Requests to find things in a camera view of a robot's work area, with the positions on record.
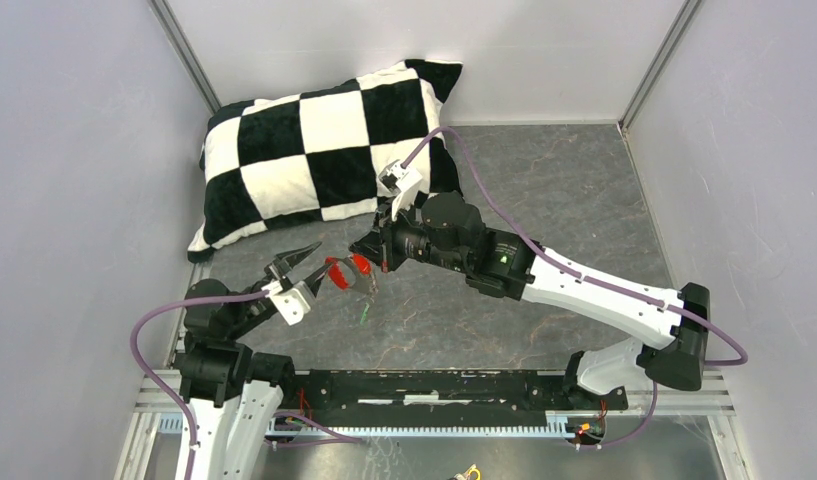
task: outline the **black and white checkered pillow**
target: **black and white checkered pillow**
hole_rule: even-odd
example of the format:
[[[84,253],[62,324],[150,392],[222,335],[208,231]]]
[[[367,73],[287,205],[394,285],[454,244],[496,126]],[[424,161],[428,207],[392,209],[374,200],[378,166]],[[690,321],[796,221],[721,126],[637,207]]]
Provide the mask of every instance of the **black and white checkered pillow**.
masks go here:
[[[327,90],[221,108],[208,122],[205,223],[188,259],[266,230],[375,211],[390,195],[378,174],[440,125],[460,74],[460,63],[405,60]],[[418,206],[461,191],[442,135],[411,165],[424,179]]]

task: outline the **metal frame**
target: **metal frame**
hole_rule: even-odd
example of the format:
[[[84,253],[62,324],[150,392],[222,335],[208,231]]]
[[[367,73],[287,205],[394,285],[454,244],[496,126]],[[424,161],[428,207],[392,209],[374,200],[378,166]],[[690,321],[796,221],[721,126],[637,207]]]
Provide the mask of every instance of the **metal frame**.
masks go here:
[[[673,20],[673,24],[670,26],[670,30],[667,31],[667,36],[664,37],[664,40],[661,42],[661,46],[658,48],[655,58],[652,59],[652,63],[650,63],[646,74],[644,74],[643,80],[641,80],[640,85],[638,85],[638,89],[635,90],[635,94],[632,95],[629,106],[626,107],[623,117],[621,117],[618,122],[621,132],[626,131],[635,121],[635,117],[637,117],[641,111],[644,101],[664,71],[664,66],[670,60],[670,57],[673,56],[673,52],[676,50],[679,40],[681,40],[685,34],[688,25],[691,23],[691,20],[694,19],[702,2],[703,0],[685,0],[685,3],[682,4],[682,8],[679,9],[676,19]]]
[[[167,3],[167,0],[148,1],[152,7],[152,11],[155,12],[155,16],[158,17],[158,22],[160,22],[164,32],[166,32],[172,47],[178,54],[181,64],[184,65],[184,68],[196,85],[196,89],[199,90],[199,94],[202,95],[205,104],[211,109],[212,114],[216,113],[216,111],[220,109],[220,106],[222,106],[219,97],[217,97],[214,87],[211,86],[208,75],[199,63],[199,59],[196,58],[196,53],[184,35],[184,30],[182,30],[181,25],[175,18],[175,14],[169,6],[169,3]]]
[[[735,418],[708,417],[708,424],[726,480],[752,479],[752,471],[741,449]]]
[[[177,389],[181,384],[178,370],[155,370],[161,379],[169,386]],[[306,375],[306,370],[297,371],[297,375]],[[564,375],[562,371],[542,371],[540,375]],[[652,382],[643,380],[637,385],[627,385],[626,395],[629,400],[628,410],[611,411],[611,416],[641,416],[649,410],[652,399]],[[143,379],[137,402],[134,407],[136,413],[161,414],[180,413],[178,406],[162,392],[155,383]],[[562,415],[567,417],[593,417],[597,411],[579,410],[576,412],[547,411],[548,415]],[[730,417],[735,415],[732,399],[726,390],[723,375],[718,370],[706,370],[702,389],[698,392],[683,392],[667,387],[658,389],[658,405],[655,414],[659,416],[716,416]]]
[[[211,272],[211,262],[205,262],[193,266],[190,272],[190,279],[187,286],[208,278]],[[182,310],[176,320],[175,327],[169,339],[169,355],[164,361],[164,367],[172,365],[175,352],[179,346],[184,348],[184,311]],[[143,378],[143,385],[151,380]],[[131,423],[125,436],[125,443],[120,453],[114,478],[117,480],[142,480],[149,467],[149,457],[152,454],[152,447],[155,443],[155,436],[159,430],[168,428],[169,419],[162,418],[161,412],[140,411],[135,408],[131,414]]]

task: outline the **gray mat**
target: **gray mat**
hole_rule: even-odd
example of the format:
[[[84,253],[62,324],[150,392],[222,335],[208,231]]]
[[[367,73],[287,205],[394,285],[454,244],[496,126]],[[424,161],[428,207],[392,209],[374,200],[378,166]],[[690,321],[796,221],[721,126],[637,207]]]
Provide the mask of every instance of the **gray mat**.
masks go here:
[[[669,277],[649,212],[613,126],[461,127],[491,195],[530,233],[562,255],[656,286]],[[447,146],[467,201],[489,227],[507,229],[487,207],[454,141]],[[233,289],[262,276],[275,253],[320,240],[297,270],[303,277],[327,255],[343,256],[372,215],[267,232],[220,250],[211,276]],[[256,351],[293,357],[297,368],[561,369],[570,354],[626,335],[560,308],[480,295],[454,272],[406,262],[378,274],[380,291],[364,323],[359,294],[324,284],[302,323],[280,317],[243,338]]]
[[[609,439],[640,423],[609,417]],[[181,435],[158,435],[147,479],[173,478]],[[264,446],[253,479],[443,479],[473,463],[485,480],[725,479],[705,417],[656,417],[634,441],[596,453],[576,454],[563,440],[547,438],[373,437],[362,445],[329,445],[273,452]]]

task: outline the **wire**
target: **wire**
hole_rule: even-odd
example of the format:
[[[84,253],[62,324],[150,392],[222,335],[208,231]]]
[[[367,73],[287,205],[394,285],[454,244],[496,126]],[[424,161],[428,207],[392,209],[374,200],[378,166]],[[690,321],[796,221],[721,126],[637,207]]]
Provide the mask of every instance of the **wire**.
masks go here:
[[[196,448],[199,446],[199,441],[196,436],[196,416],[190,409],[187,407],[187,404],[184,403],[184,400],[181,399],[175,390],[172,389],[169,385],[167,385],[161,377],[159,377],[153,370],[152,367],[146,362],[146,359],[143,358],[143,355],[140,353],[140,347],[137,344],[137,338],[140,335],[140,330],[149,323],[150,320],[156,318],[158,315],[168,312],[170,310],[175,310],[178,308],[186,308],[186,307],[195,307],[197,305],[211,305],[217,303],[240,303],[240,302],[249,302],[252,300],[257,300],[259,298],[266,297],[269,292],[266,291],[258,291],[255,293],[250,293],[247,295],[224,295],[224,296],[217,296],[217,297],[200,297],[200,298],[189,298],[186,300],[180,300],[178,302],[172,302],[167,305],[158,307],[146,315],[143,315],[140,320],[134,325],[134,328],[131,330],[131,339],[129,340],[129,345],[131,346],[131,355],[134,357],[134,361],[137,362],[137,365],[140,366],[140,369],[143,370],[143,373],[146,374],[147,377],[151,378],[155,384],[163,390],[164,393],[169,395],[173,402],[178,405],[178,408],[181,409],[181,413],[184,414],[184,418],[187,420],[187,427],[188,433],[190,433],[190,452],[187,454],[187,466],[184,470],[184,480],[190,480],[190,477],[193,475],[193,461],[196,458]]]
[[[333,439],[330,439],[330,440],[316,440],[316,441],[313,441],[313,442],[306,442],[306,443],[277,443],[277,442],[273,442],[273,445],[276,448],[313,447],[313,446],[316,446],[316,445],[328,445],[328,444],[331,444],[331,443],[361,443],[361,442],[363,442],[363,440],[358,438],[358,437],[350,437],[348,435],[343,435],[342,433],[337,433],[334,430],[332,430],[332,429],[330,429],[328,427],[324,427],[324,426],[320,425],[319,423],[311,420],[310,418],[308,418],[308,417],[306,417],[304,415],[300,415],[298,413],[276,412],[273,415],[273,417],[275,417],[275,418],[285,418],[285,417],[295,418],[297,420],[301,420],[301,421],[305,422],[311,428],[315,428],[317,430],[320,430],[323,433],[327,433],[327,434],[331,435],[332,437],[334,437]]]
[[[647,425],[649,425],[649,422],[652,421],[652,417],[655,414],[655,405],[656,405],[656,403],[658,403],[658,384],[653,381],[652,382],[652,403],[650,403],[650,405],[649,405],[649,411],[647,411],[647,414],[644,416],[643,420],[641,420],[641,423],[639,423],[638,426],[634,430],[631,431],[631,433],[629,433],[626,436],[620,437],[620,438],[618,438],[616,440],[612,440],[610,442],[602,442],[599,445],[581,445],[580,447],[577,447],[577,448],[581,448],[581,449],[585,449],[585,450],[600,450],[600,449],[603,449],[605,447],[612,447],[612,446],[615,446],[615,445],[620,445],[621,443],[625,443],[625,442],[628,442],[629,440],[632,440],[633,438],[640,435],[646,429]]]
[[[500,207],[496,203],[496,201],[494,201],[493,197],[490,196],[490,192],[488,192],[487,187],[485,187],[484,182],[482,182],[482,179],[479,177],[479,172],[476,169],[476,164],[473,161],[472,155],[470,155],[470,151],[467,149],[467,144],[464,143],[464,139],[461,138],[461,135],[459,135],[458,132],[456,132],[454,129],[452,129],[450,127],[441,126],[441,127],[435,128],[434,130],[429,132],[429,134],[426,135],[425,138],[423,138],[420,141],[420,143],[417,145],[417,147],[415,147],[414,150],[405,158],[405,160],[402,162],[401,166],[403,168],[405,168],[408,165],[410,165],[411,162],[414,160],[414,158],[417,156],[417,154],[419,154],[420,151],[422,151],[422,149],[426,146],[426,144],[428,144],[432,140],[432,138],[434,138],[435,135],[437,135],[438,133],[442,133],[442,132],[449,133],[455,138],[455,141],[458,143],[458,146],[461,148],[461,151],[464,154],[464,159],[467,161],[467,165],[470,167],[470,172],[473,174],[473,179],[476,181],[476,184],[478,185],[479,190],[481,190],[481,192],[482,192],[482,196],[485,197],[485,200],[488,202],[488,205],[490,205],[490,208],[494,212],[496,212],[496,214],[499,215],[500,218],[502,218],[505,221],[505,223],[507,223],[517,233],[517,235],[520,236],[520,238],[529,247],[529,249],[532,250],[533,252],[535,252],[535,255],[537,255],[543,261],[549,263],[553,267],[559,269],[560,271],[562,271],[562,272],[564,272],[564,273],[566,273],[568,275],[572,275],[573,277],[575,277],[580,282],[587,282],[587,283],[590,283],[592,285],[602,287],[602,288],[604,288],[606,290],[609,290],[609,291],[612,291],[612,292],[615,292],[615,293],[619,293],[621,295],[625,295],[627,297],[634,298],[636,300],[640,300],[641,302],[645,302],[645,303],[648,303],[648,304],[651,304],[651,305],[655,305],[657,308],[659,308],[661,310],[667,310],[667,311],[676,313],[678,315],[681,315],[683,317],[689,318],[689,319],[693,320],[694,322],[702,325],[704,328],[714,332],[715,335],[720,337],[724,342],[726,342],[730,347],[732,347],[735,350],[735,352],[738,353],[738,358],[736,358],[736,359],[730,359],[730,360],[706,360],[706,362],[705,362],[706,365],[709,365],[709,366],[737,366],[737,365],[743,365],[743,364],[747,363],[747,360],[749,359],[749,356],[747,355],[747,351],[744,350],[744,347],[742,347],[734,338],[730,337],[726,332],[724,332],[723,330],[721,330],[720,328],[718,328],[716,325],[712,324],[708,320],[706,320],[706,319],[702,318],[701,316],[697,315],[696,313],[691,312],[690,310],[686,310],[686,309],[681,308],[681,307],[677,307],[675,305],[667,305],[663,300],[660,300],[660,299],[655,298],[655,297],[651,297],[649,295],[645,295],[643,293],[635,292],[635,291],[630,290],[628,288],[621,287],[620,285],[615,285],[615,284],[613,284],[611,282],[608,282],[608,281],[605,281],[605,280],[600,280],[598,278],[589,277],[589,276],[583,274],[582,272],[579,272],[578,270],[576,270],[574,268],[571,268],[570,266],[564,264],[563,262],[560,262],[560,261],[550,257],[549,255],[547,255],[546,252],[544,252],[541,248],[539,248],[535,244],[535,242],[532,241],[532,239],[529,237],[529,235],[526,233],[526,231],[523,230],[523,227],[521,227],[508,213],[506,213],[502,209],[502,207]]]
[[[605,400],[599,401],[599,416],[596,417],[596,421],[602,427],[602,436],[605,437],[605,429],[607,428],[605,416],[608,415],[608,404],[605,403]]]
[[[604,437],[598,437],[598,436],[592,434],[591,432],[582,432],[582,435],[587,435],[588,437],[596,440],[597,442],[602,442],[602,439],[604,438]]]
[[[305,415],[305,408],[304,406],[308,406],[308,417],[313,420],[314,419],[314,409],[311,408],[311,404],[308,403],[308,400],[305,398],[305,389],[299,389],[299,415]]]

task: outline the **white wall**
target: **white wall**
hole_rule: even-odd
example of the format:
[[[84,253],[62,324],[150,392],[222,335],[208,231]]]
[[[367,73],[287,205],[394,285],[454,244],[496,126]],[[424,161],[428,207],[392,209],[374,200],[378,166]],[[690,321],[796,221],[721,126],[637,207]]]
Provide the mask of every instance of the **white wall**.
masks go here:
[[[112,477],[131,326],[190,271],[207,117],[146,2],[0,1],[0,479]]]
[[[749,350],[755,473],[817,478],[817,0],[705,2],[630,138],[678,280]]]
[[[617,120],[682,0],[170,0],[223,103],[460,60],[444,121]]]

